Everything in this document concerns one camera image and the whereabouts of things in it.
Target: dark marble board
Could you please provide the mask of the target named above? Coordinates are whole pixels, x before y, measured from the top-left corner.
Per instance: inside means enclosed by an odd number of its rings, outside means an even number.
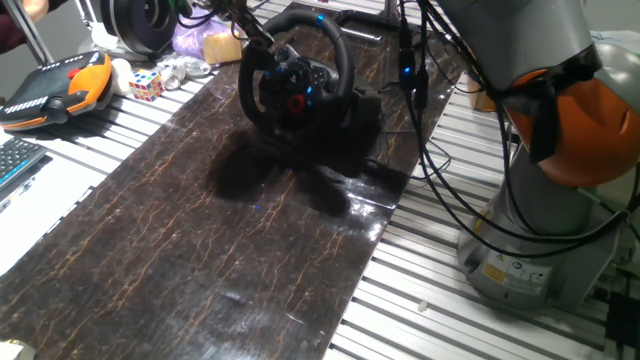
[[[395,34],[347,27],[383,35],[379,46],[353,41],[357,74],[376,89],[397,80]],[[301,54],[332,61],[317,29],[292,37]],[[223,68],[0,278],[0,339],[31,344],[40,360],[322,357],[406,179],[265,169],[237,68]],[[431,60],[429,72],[432,128],[451,88]],[[411,129],[399,92],[384,93],[383,109],[387,130]],[[414,135],[381,135],[373,155],[409,173]]]

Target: white plastic part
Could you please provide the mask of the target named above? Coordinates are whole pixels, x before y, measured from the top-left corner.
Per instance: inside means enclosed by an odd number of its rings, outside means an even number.
[[[131,93],[129,81],[133,79],[133,69],[131,64],[125,59],[113,59],[111,61],[113,76],[113,93],[126,96]]]
[[[109,54],[112,58],[122,58],[129,61],[147,61],[149,58],[136,54],[117,37],[107,33],[103,23],[95,22],[88,25],[91,30],[92,50],[100,50]]]
[[[429,306],[429,303],[427,303],[427,300],[422,300],[422,302],[418,304],[418,312],[427,311],[428,306]]]
[[[20,356],[22,346],[0,342],[0,360],[15,360]]]

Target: blue light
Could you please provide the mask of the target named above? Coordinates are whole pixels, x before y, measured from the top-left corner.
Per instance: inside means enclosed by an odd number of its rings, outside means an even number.
[[[322,14],[318,15],[318,17],[316,18],[316,26],[320,27],[320,25],[322,25],[323,21],[324,21],[324,15],[322,15]]]

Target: gaming steering wheel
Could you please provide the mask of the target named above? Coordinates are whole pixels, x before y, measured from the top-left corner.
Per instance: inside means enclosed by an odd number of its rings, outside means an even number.
[[[330,18],[308,10],[285,11],[264,25],[275,36],[296,25],[314,26],[333,43],[336,69],[300,56],[291,45],[274,54],[249,44],[242,57],[238,93],[244,113],[263,133],[287,144],[313,140],[338,127],[347,114],[355,73],[351,45]],[[258,85],[261,111],[253,93],[253,75],[263,71]]]

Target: orange controller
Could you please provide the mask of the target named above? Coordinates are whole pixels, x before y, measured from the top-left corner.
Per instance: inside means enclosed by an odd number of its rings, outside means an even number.
[[[0,127],[20,131],[64,123],[69,115],[104,108],[111,100],[111,59],[98,51],[33,71],[4,106]]]

